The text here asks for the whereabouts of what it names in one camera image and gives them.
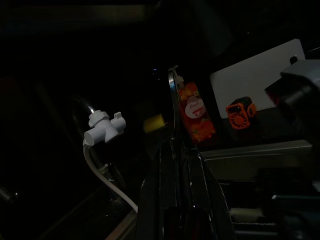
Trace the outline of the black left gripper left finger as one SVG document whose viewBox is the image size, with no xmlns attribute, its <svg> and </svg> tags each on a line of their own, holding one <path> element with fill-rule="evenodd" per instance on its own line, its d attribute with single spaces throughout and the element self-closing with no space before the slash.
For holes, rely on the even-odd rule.
<svg viewBox="0 0 320 240">
<path fill-rule="evenodd" d="M 178 195 L 175 151 L 169 139 L 157 150 L 140 188 L 136 240 L 178 238 Z"/>
</svg>

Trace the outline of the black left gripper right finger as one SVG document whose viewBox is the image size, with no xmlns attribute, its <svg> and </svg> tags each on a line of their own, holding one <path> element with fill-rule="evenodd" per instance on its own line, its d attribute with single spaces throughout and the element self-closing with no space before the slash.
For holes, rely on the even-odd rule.
<svg viewBox="0 0 320 240">
<path fill-rule="evenodd" d="M 235 240 L 223 190 L 196 149 L 188 150 L 191 209 L 186 223 L 190 240 Z"/>
</svg>

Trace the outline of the peach dish soap bottle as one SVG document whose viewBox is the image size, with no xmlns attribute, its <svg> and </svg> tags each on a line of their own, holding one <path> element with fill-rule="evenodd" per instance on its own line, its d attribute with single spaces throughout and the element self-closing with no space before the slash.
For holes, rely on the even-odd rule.
<svg viewBox="0 0 320 240">
<path fill-rule="evenodd" d="M 177 68 L 177 66 L 173 68 L 173 77 L 177 89 L 179 113 L 191 140 L 199 144 L 209 140 L 216 133 L 216 129 L 196 83 L 185 82 L 178 74 Z"/>
</svg>

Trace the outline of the white cutting board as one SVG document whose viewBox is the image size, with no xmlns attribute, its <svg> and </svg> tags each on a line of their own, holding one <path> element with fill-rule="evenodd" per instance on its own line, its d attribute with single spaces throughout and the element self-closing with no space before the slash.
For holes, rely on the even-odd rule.
<svg viewBox="0 0 320 240">
<path fill-rule="evenodd" d="M 274 108 L 265 88 L 280 79 L 293 57 L 305 59 L 297 38 L 212 73 L 210 82 L 220 117 L 226 119 L 227 106 L 242 97 L 250 97 L 258 111 Z"/>
</svg>

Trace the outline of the small orange black fan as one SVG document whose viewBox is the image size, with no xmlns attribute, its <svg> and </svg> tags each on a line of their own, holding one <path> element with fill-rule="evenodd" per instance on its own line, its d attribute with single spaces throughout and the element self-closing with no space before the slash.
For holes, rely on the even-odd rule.
<svg viewBox="0 0 320 240">
<path fill-rule="evenodd" d="M 257 109 L 249 96 L 235 99 L 226 107 L 230 125 L 235 130 L 248 129 L 256 117 Z"/>
</svg>

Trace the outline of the stainless steel sink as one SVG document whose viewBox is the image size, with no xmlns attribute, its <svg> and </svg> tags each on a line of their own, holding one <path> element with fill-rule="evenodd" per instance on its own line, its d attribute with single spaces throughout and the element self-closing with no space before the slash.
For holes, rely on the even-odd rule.
<svg viewBox="0 0 320 240">
<path fill-rule="evenodd" d="M 191 209 L 187 151 L 174 147 L 179 223 L 177 239 L 191 240 L 186 224 Z M 312 148 L 305 141 L 199 152 L 219 182 L 235 240 L 308 240 L 318 193 L 304 166 Z M 104 186 L 44 233 L 39 240 L 136 240 L 138 210 Z"/>
</svg>

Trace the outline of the yellow sponge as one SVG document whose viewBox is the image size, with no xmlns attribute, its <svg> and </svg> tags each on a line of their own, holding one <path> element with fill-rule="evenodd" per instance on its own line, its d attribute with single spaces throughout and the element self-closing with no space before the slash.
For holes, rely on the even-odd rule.
<svg viewBox="0 0 320 240">
<path fill-rule="evenodd" d="M 166 126 L 162 114 L 157 114 L 143 121 L 143 130 L 146 134 L 154 132 Z"/>
</svg>

